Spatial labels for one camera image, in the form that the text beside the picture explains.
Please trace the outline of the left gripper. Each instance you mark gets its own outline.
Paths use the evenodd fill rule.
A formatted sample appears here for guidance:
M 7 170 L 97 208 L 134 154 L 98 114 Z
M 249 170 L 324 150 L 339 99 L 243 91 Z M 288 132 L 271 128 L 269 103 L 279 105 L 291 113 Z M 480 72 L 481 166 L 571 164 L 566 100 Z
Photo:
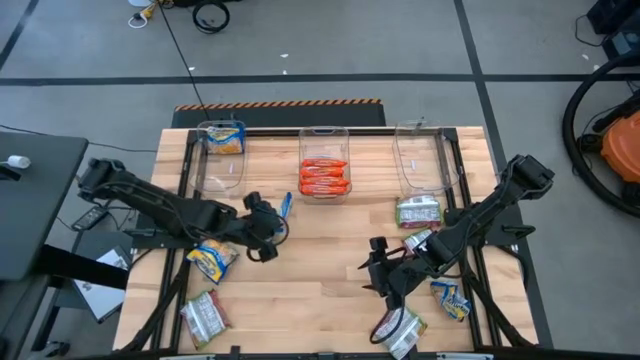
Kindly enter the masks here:
M 244 246 L 248 257 L 254 262 L 268 262 L 278 256 L 274 236 L 282 237 L 288 233 L 287 222 L 278 209 L 264 208 L 251 211 L 234 222 L 232 242 Z

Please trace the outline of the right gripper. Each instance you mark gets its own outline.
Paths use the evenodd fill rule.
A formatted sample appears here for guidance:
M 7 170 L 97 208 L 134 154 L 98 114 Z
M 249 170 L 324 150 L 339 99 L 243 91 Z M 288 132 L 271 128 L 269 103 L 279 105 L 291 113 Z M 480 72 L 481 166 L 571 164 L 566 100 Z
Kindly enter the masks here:
M 435 262 L 426 251 L 410 254 L 404 246 L 386 252 L 370 252 L 358 267 L 374 267 L 374 283 L 362 288 L 385 297 L 388 308 L 400 308 L 405 298 L 435 270 Z

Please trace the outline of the green pink Maruchan ramen pack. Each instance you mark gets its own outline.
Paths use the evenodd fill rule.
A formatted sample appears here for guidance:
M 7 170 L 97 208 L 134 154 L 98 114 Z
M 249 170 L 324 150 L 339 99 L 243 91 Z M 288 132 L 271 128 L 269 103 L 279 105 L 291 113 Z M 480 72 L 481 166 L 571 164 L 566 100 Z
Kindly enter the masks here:
M 204 291 L 188 300 L 180 309 L 196 350 L 206 347 L 215 337 L 232 327 L 216 290 Z
M 383 345 L 395 360 L 402 360 L 414 348 L 427 324 L 408 307 L 388 311 L 374 327 L 370 342 Z
M 438 227 L 442 223 L 440 203 L 431 195 L 398 199 L 395 216 L 400 228 Z
M 409 235 L 403 240 L 405 249 L 411 253 L 416 250 L 426 251 L 427 239 L 432 233 L 431 229 L 426 228 Z

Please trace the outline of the clear plastic bin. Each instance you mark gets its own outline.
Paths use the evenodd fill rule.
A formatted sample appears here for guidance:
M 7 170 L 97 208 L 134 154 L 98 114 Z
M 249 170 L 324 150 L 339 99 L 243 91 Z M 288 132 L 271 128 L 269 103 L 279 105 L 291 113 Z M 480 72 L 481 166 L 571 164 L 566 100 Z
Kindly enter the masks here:
M 240 126 L 245 131 L 244 152 L 235 155 L 219 155 L 210 152 L 206 129 L 210 126 Z M 195 143 L 195 168 L 190 185 L 203 196 L 210 198 L 238 198 L 244 193 L 244 173 L 248 163 L 246 126 L 239 120 L 205 121 L 198 125 Z
M 301 162 L 305 158 L 335 158 L 347 162 L 344 169 L 344 179 L 349 180 L 347 186 L 348 193 L 341 196 L 306 196 L 301 192 L 303 201 L 313 205 L 336 205 L 343 203 L 352 189 L 351 168 L 350 168 L 350 140 L 349 131 L 338 126 L 317 126 L 304 127 L 299 131 L 299 183 L 300 192 L 300 170 L 303 168 Z
M 439 195 L 459 181 L 452 128 L 432 127 L 423 121 L 395 125 L 392 150 L 401 192 L 405 197 Z

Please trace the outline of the black mat with hazard stripe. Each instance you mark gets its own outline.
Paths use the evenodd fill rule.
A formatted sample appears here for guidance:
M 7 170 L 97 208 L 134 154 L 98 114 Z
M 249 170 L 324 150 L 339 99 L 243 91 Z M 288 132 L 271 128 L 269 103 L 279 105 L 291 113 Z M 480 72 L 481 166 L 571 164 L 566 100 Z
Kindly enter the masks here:
M 204 121 L 238 120 L 247 127 L 383 127 L 380 99 L 292 100 L 179 105 L 172 128 L 196 128 Z

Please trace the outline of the silver laptop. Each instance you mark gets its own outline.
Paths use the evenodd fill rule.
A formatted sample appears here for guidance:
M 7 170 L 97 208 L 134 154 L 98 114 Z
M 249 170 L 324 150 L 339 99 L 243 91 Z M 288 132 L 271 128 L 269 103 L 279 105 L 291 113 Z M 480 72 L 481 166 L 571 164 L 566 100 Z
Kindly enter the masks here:
M 128 270 L 131 258 L 120 245 L 116 245 L 108 251 L 102 252 L 93 259 L 100 263 Z M 124 302 L 124 289 L 108 287 L 86 282 L 84 280 L 72 281 L 73 287 L 98 323 L 102 323 L 109 316 L 119 310 Z

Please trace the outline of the black desk crossbar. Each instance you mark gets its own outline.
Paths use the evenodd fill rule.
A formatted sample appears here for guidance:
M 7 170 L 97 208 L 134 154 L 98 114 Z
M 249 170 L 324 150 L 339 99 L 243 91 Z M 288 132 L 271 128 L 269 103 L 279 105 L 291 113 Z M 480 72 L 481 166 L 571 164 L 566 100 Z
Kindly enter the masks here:
M 121 290 L 126 288 L 129 275 L 127 270 L 50 245 L 41 247 L 32 266 L 32 272 L 81 280 Z

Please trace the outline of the dark grey desk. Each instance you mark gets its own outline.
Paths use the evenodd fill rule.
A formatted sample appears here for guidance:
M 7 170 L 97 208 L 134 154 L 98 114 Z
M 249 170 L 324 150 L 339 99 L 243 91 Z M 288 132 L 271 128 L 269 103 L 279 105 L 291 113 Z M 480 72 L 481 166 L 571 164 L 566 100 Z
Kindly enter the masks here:
M 87 147 L 80 137 L 0 132 L 0 161 L 30 160 L 17 181 L 0 180 L 0 281 L 29 274 Z

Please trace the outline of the yellow white power plug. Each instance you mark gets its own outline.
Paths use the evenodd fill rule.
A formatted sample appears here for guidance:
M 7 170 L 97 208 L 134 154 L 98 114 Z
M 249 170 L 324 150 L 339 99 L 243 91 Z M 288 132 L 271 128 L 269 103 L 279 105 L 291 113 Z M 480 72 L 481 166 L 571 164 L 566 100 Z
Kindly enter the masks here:
M 142 29 L 146 27 L 158 5 L 159 3 L 154 1 L 144 6 L 129 18 L 127 25 L 132 29 Z

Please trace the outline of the orange shop vacuum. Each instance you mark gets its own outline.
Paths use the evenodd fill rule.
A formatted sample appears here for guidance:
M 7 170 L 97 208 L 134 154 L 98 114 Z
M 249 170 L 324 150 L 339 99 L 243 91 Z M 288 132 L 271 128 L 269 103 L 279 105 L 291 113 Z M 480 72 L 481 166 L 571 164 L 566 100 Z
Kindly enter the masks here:
M 640 183 L 640 111 L 615 121 L 600 154 L 625 182 Z

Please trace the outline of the black equipment case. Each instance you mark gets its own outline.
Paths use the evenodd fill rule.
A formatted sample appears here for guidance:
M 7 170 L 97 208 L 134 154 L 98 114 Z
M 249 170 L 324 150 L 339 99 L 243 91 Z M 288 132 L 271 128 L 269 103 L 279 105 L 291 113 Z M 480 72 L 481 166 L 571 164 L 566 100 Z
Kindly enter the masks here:
M 587 19 L 609 60 L 640 50 L 640 0 L 597 0 Z

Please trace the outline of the black aluminium table frame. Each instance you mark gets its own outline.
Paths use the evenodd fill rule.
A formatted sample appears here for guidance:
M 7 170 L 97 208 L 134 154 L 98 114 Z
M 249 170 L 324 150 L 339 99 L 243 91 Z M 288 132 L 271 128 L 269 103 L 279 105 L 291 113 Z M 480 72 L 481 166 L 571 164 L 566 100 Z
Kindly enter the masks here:
M 481 201 L 496 185 L 482 127 L 456 127 L 469 193 Z M 369 343 L 369 333 L 385 312 L 384 300 L 361 286 L 369 238 L 387 236 L 399 245 L 408 230 L 396 227 L 395 198 L 401 195 L 392 143 L 388 135 L 350 136 L 353 190 L 342 205 L 312 205 L 298 196 L 298 129 L 250 129 L 248 172 L 244 185 L 278 204 L 287 191 L 295 195 L 289 218 L 291 236 L 279 257 L 265 264 L 243 255 L 218 287 L 232 328 L 212 340 L 201 353 L 225 354 L 240 346 L 241 355 L 294 353 L 388 353 Z M 151 182 L 177 191 L 185 162 L 189 131 L 164 129 Z M 538 336 L 516 258 L 494 247 L 483 248 L 492 295 L 523 337 Z M 159 297 L 167 250 L 142 259 L 129 277 L 114 349 L 124 347 L 142 327 Z M 473 350 L 469 320 L 446 316 L 423 283 L 408 306 L 428 327 L 419 339 L 420 352 Z

